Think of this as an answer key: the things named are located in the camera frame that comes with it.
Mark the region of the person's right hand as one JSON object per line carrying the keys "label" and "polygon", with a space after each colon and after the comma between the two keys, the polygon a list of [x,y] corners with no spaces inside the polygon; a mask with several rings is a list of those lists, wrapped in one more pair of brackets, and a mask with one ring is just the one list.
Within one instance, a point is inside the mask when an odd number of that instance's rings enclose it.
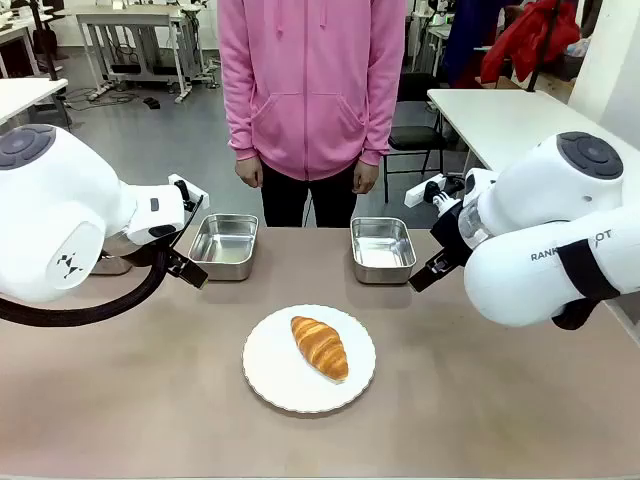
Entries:
{"label": "person's right hand", "polygon": [[261,188],[263,185],[263,167],[258,154],[251,158],[237,160],[235,172],[242,182],[251,188]]}

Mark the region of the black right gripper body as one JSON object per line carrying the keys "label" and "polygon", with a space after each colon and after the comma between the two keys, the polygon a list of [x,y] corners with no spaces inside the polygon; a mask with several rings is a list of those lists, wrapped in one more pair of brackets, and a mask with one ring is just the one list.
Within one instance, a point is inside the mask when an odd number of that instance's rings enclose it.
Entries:
{"label": "black right gripper body", "polygon": [[435,256],[437,265],[465,266],[472,254],[472,249],[466,244],[458,226],[462,208],[462,202],[456,200],[439,214],[438,220],[431,228],[431,235],[442,247]]}

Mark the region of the person's left hand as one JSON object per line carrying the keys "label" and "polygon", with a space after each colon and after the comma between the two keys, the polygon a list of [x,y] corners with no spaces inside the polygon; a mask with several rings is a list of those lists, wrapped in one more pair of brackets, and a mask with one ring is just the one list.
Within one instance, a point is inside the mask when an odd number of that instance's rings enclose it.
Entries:
{"label": "person's left hand", "polygon": [[359,160],[354,169],[353,192],[356,195],[365,195],[374,187],[379,175],[377,165],[369,165]]}

